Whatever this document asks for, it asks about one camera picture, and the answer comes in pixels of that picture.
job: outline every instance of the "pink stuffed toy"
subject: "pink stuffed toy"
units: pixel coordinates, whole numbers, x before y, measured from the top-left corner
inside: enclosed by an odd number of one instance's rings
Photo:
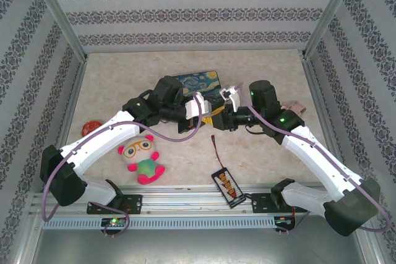
[[[154,148],[154,136],[131,138],[125,145],[118,148],[130,172],[137,171],[137,182],[147,185],[156,181],[164,172],[165,167],[156,164],[160,154]]]

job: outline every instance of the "red object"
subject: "red object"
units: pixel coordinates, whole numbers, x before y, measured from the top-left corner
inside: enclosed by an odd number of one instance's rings
[[[102,126],[102,123],[99,121],[89,121],[82,126],[81,129],[81,136],[86,136],[89,133],[91,133],[94,130],[97,130],[100,126]]]

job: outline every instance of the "patterned wall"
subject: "patterned wall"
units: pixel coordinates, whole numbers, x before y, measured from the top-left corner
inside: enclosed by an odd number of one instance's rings
[[[59,0],[86,52],[299,48],[329,0]]]
[[[395,2],[343,0],[311,57],[344,162],[381,185],[386,263],[396,263]]]
[[[38,192],[41,151],[56,143],[80,62],[44,0],[0,0],[0,263]]]

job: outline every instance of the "beige floor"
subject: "beige floor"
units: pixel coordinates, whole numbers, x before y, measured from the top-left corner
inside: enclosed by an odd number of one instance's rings
[[[216,70],[222,85],[244,82],[246,94],[251,82],[269,80],[280,101],[298,100],[307,107],[303,119],[324,143],[297,50],[91,54],[67,142],[80,138],[84,123],[92,119],[106,122],[128,99],[153,88],[164,75],[204,70]],[[159,124],[154,129],[174,138],[187,135],[178,135],[174,123]],[[223,164],[239,184],[276,183],[286,177],[317,182],[297,157],[271,138],[250,135],[244,127],[236,132],[222,132],[204,126],[187,142],[155,139],[160,152],[157,161],[166,167],[166,172],[152,185],[212,184],[210,175],[220,169],[210,139],[212,134],[216,135]],[[117,185],[137,184],[136,173],[127,170],[116,149],[100,158],[85,174],[111,179]]]

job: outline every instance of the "red wire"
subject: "red wire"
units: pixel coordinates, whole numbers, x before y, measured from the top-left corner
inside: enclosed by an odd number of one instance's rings
[[[222,166],[222,168],[224,168],[223,163],[220,161],[220,157],[218,156],[218,153],[217,153],[217,147],[216,147],[216,142],[215,142],[215,136],[212,135],[211,138],[212,138],[213,146],[215,147],[215,152],[216,152],[217,160],[218,160],[218,162],[220,163],[220,165]]]

